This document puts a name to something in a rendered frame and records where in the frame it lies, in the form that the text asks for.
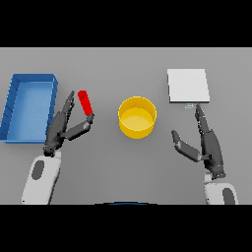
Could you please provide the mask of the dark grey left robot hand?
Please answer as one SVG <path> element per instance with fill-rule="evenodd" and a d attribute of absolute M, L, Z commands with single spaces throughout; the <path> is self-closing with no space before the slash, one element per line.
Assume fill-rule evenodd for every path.
<path fill-rule="evenodd" d="M 73 141 L 91 130 L 91 125 L 94 121 L 94 113 L 87 116 L 86 119 L 78 125 L 68 129 L 67 125 L 71 116 L 72 109 L 74 108 L 74 91 L 71 91 L 67 97 L 63 108 L 58 111 L 54 116 L 48 131 L 43 147 L 43 154 L 46 157 L 54 157 L 55 152 L 59 150 L 64 141 Z"/>

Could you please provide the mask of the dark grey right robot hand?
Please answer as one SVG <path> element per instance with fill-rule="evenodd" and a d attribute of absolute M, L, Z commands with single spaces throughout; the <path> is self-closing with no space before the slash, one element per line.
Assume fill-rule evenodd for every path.
<path fill-rule="evenodd" d="M 181 140 L 179 134 L 175 130 L 172 130 L 171 136 L 174 148 L 181 155 L 194 162 L 202 161 L 205 169 L 212 174 L 212 179 L 225 178 L 219 139 L 214 130 L 209 128 L 207 117 L 200 104 L 196 105 L 195 118 L 198 123 L 202 150 L 199 152 L 194 147 L 185 143 Z"/>

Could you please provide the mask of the red beaker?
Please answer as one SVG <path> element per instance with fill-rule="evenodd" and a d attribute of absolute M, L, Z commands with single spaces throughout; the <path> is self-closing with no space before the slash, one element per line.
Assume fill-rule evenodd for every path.
<path fill-rule="evenodd" d="M 87 116 L 93 113 L 91 102 L 87 91 L 78 91 L 78 98 Z"/>

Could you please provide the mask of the pale square measuring scale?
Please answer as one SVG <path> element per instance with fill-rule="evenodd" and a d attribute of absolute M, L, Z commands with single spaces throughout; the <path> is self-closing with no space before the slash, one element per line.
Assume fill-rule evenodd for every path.
<path fill-rule="evenodd" d="M 210 92 L 205 69 L 168 69 L 170 103 L 209 103 Z"/>

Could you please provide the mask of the yellow bowl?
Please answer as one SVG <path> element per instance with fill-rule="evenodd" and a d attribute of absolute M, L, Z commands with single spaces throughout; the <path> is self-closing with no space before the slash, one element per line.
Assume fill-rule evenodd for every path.
<path fill-rule="evenodd" d="M 149 136 L 157 117 L 155 105 L 143 96 L 131 96 L 118 108 L 118 126 L 125 136 L 134 140 Z"/>

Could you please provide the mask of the blue tray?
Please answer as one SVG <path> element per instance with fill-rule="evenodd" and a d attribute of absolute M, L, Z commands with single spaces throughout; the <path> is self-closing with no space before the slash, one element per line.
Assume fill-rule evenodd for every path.
<path fill-rule="evenodd" d="M 57 86 L 54 74 L 13 74 L 0 122 L 0 142 L 44 144 Z"/>

